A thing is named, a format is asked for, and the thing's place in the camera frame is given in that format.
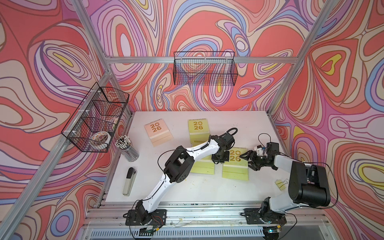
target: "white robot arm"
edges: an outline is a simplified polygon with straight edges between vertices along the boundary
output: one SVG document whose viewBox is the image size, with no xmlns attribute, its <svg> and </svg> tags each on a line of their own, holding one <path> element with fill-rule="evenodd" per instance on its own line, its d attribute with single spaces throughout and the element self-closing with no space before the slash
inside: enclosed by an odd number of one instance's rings
<svg viewBox="0 0 384 240">
<path fill-rule="evenodd" d="M 296 161 L 280 155 L 278 143 L 269 142 L 266 146 L 267 156 L 258 156 L 248 151 L 240 156 L 250 160 L 253 170 L 269 166 L 272 169 L 283 169 L 290 173 L 288 191 L 276 196 L 267 197 L 259 209 L 244 209 L 243 216 L 258 223 L 277 223 L 289 210 L 298 207 L 326 207 L 331 201 L 328 179 L 322 166 Z"/>
<path fill-rule="evenodd" d="M 212 155 L 212 161 L 216 164 L 229 161 L 229 149 L 233 147 L 235 139 L 233 135 L 237 128 L 231 128 L 224 134 L 210 136 L 208 141 L 195 147 L 184 148 L 179 146 L 165 163 L 164 175 L 153 191 L 143 200 L 139 200 L 135 210 L 127 213 L 127 222 L 130 225 L 145 225 L 151 222 L 162 197 L 178 182 L 183 181 L 192 169 L 195 161 L 208 155 Z"/>
<path fill-rule="evenodd" d="M 192 157 L 194 161 L 198 161 L 208 155 L 216 154 L 219 151 L 219 148 L 220 147 L 218 143 L 214 139 L 211 139 L 209 143 L 205 142 L 195 147 L 187 147 L 185 148 L 185 151 L 188 152 L 189 156 Z M 177 182 L 183 181 L 188 176 L 188 174 L 189 171 L 188 173 L 184 173 L 184 175 L 181 176 L 180 181 Z M 163 196 L 168 192 L 170 187 L 175 184 L 176 181 L 171 182 L 171 179 L 169 178 L 168 174 L 163 174 L 159 183 L 155 186 L 153 191 L 142 201 L 144 209 L 146 209 L 148 213 L 151 213 L 156 210 Z"/>
</svg>

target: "white tabletop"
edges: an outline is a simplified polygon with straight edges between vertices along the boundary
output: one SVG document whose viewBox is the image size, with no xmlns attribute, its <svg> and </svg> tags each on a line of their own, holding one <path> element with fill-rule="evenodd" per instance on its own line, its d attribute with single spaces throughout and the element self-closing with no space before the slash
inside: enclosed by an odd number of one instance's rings
<svg viewBox="0 0 384 240">
<path fill-rule="evenodd" d="M 153 147 L 144 125 L 158 119 L 164 119 L 173 139 Z M 268 133 L 272 142 L 279 142 L 265 111 L 200 111 L 200 112 L 136 112 L 128 136 L 132 139 L 134 148 L 140 153 L 134 162 L 128 162 L 121 156 L 117 165 L 106 202 L 109 204 L 134 202 L 144 199 L 158 183 L 162 171 L 157 165 L 157 159 L 163 152 L 182 145 L 190 147 L 188 120 L 206 118 L 211 135 L 221 135 L 232 127 L 238 128 L 234 135 L 235 147 L 245 147 L 249 150 L 260 145 L 257 136 Z M 269 137 L 260 136 L 265 145 Z M 171 156 L 165 153 L 160 158 L 160 166 Z M 122 194 L 128 169 L 134 167 L 137 176 L 132 187 L 131 195 Z M 222 164 L 215 165 L 215 174 L 190 173 L 181 183 L 175 184 L 163 197 L 163 202 L 238 202 L 262 201 L 266 197 L 274 197 L 282 193 L 276 186 L 277 179 L 289 178 L 289 173 L 270 167 L 262 167 L 260 171 L 248 169 L 249 180 L 234 180 L 222 178 Z"/>
</svg>

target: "psychedelic wall pattern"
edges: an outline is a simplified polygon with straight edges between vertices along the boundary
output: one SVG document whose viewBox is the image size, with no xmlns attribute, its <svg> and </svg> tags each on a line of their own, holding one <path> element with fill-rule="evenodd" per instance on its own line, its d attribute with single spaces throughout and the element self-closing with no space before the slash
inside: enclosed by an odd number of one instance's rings
<svg viewBox="0 0 384 240">
<path fill-rule="evenodd" d="M 0 1 L 0 75 L 2 220 L 103 69 L 69 1 L 9 0 Z M 113 153 L 86 154 L 70 145 L 15 239 L 75 235 Z"/>
<path fill-rule="evenodd" d="M 322 1 L 95 0 L 87 12 L 108 56 L 233 50 L 296 56 Z M 173 64 L 111 65 L 134 111 L 265 110 L 290 64 L 238 64 L 230 86 L 174 86 Z"/>
<path fill-rule="evenodd" d="M 296 56 L 322 6 L 322 0 L 86 3 L 107 56 L 226 49 L 237 56 L 275 56 L 285 50 L 289 51 L 284 56 Z"/>
<path fill-rule="evenodd" d="M 266 110 L 290 64 L 248 64 L 235 86 L 175 86 L 173 64 L 115 64 L 123 91 L 134 111 Z"/>
<path fill-rule="evenodd" d="M 126 123 L 123 114 L 107 153 L 68 147 L 17 228 L 15 240 L 75 239 L 88 210 L 97 203 L 116 152 L 114 143 Z"/>
<path fill-rule="evenodd" d="M 331 166 L 340 239 L 384 239 L 383 38 L 383 1 L 340 1 L 273 111 L 292 157 Z"/>
</svg>

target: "black wire basket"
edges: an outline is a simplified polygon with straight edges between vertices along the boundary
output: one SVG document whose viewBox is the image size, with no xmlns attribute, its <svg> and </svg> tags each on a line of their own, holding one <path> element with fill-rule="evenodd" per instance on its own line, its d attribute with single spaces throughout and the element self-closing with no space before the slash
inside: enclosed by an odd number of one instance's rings
<svg viewBox="0 0 384 240">
<path fill-rule="evenodd" d="M 238 76 L 233 51 L 174 52 L 175 85 L 234 86 Z"/>
<path fill-rule="evenodd" d="M 72 129 L 65 131 L 80 105 L 61 133 L 82 152 L 108 152 L 128 100 L 129 94 L 126 92 L 98 86 Z"/>
</svg>

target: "black cable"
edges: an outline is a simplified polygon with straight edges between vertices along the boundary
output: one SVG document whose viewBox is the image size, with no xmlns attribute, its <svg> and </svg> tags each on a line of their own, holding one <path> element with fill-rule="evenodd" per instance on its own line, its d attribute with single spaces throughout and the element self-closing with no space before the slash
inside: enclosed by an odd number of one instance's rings
<svg viewBox="0 0 384 240">
<path fill-rule="evenodd" d="M 270 136 L 268 133 L 260 133 L 259 136 L 257 137 L 257 139 L 259 140 L 260 143 L 261 143 L 261 141 L 260 141 L 260 135 L 263 135 L 263 134 L 268 135 L 268 136 L 269 136 L 269 142 L 272 142 L 271 136 Z"/>
<path fill-rule="evenodd" d="M 288 230 L 288 232 L 286 232 L 286 233 L 285 233 L 281 238 L 279 238 L 278 240 L 280 240 L 280 239 L 282 239 L 283 237 L 285 237 L 285 236 L 292 230 L 292 228 L 296 225 L 296 223 L 297 223 L 297 218 L 296 218 L 295 214 L 291 214 L 291 215 L 293 215 L 293 216 L 295 217 L 296 222 L 295 222 L 294 225 Z"/>
<path fill-rule="evenodd" d="M 328 164 L 326 164 L 325 162 L 307 162 L 307 163 L 323 163 L 323 164 L 327 165 L 328 168 L 329 168 L 329 171 L 332 174 L 333 180 L 335 182 L 335 187 L 336 187 L 336 201 L 335 201 L 335 203 L 332 206 L 328 206 L 328 207 L 311 207 L 311 208 L 314 208 L 314 209 L 330 209 L 330 208 L 334 207 L 337 204 L 337 202 L 339 201 L 339 190 L 337 189 L 336 178 L 335 178 L 335 175 L 333 174 L 333 172 L 331 170 L 331 167 Z"/>
<path fill-rule="evenodd" d="M 164 182 L 165 182 L 165 180 L 160 184 L 160 187 L 156 190 L 156 192 L 161 188 L 161 186 L 163 186 Z M 149 200 L 149 199 L 153 198 L 153 196 L 156 194 L 156 192 L 150 198 L 148 198 L 148 199 L 141 199 L 139 201 L 146 201 L 146 200 Z"/>
<path fill-rule="evenodd" d="M 136 202 L 138 202 L 138 201 L 140 201 L 140 200 L 136 200 L 135 203 L 132 205 L 131 213 L 132 213 L 133 207 L 135 206 Z M 130 219 L 128 220 L 128 227 L 129 227 L 129 232 L 131 233 L 131 236 L 133 237 L 134 240 L 136 240 L 136 238 L 133 236 L 132 231 L 131 231 L 131 221 L 130 221 Z"/>
<path fill-rule="evenodd" d="M 234 145 L 235 145 L 235 141 L 233 141 L 232 145 L 229 148 L 226 148 L 225 150 L 228 151 L 229 149 L 233 148 Z"/>
<path fill-rule="evenodd" d="M 166 152 L 175 151 L 175 150 L 182 150 L 182 149 L 172 149 L 172 150 L 168 150 L 168 151 L 166 151 Z M 166 153 L 166 152 L 163 152 L 163 153 L 159 156 L 159 158 L 157 159 L 157 165 L 159 166 L 159 168 L 161 169 L 161 171 L 162 171 L 164 174 L 165 174 L 165 172 L 164 172 L 164 170 L 160 167 L 159 160 L 160 160 L 161 156 L 163 156 L 163 154 Z"/>
<path fill-rule="evenodd" d="M 235 130 L 235 132 L 233 133 L 233 134 L 230 134 L 229 132 L 230 131 L 232 131 L 232 130 Z M 237 128 L 236 127 L 233 127 L 233 128 L 231 128 L 231 129 L 229 129 L 229 130 L 227 130 L 227 133 L 229 133 L 230 135 L 235 135 L 236 133 L 237 133 Z"/>
</svg>

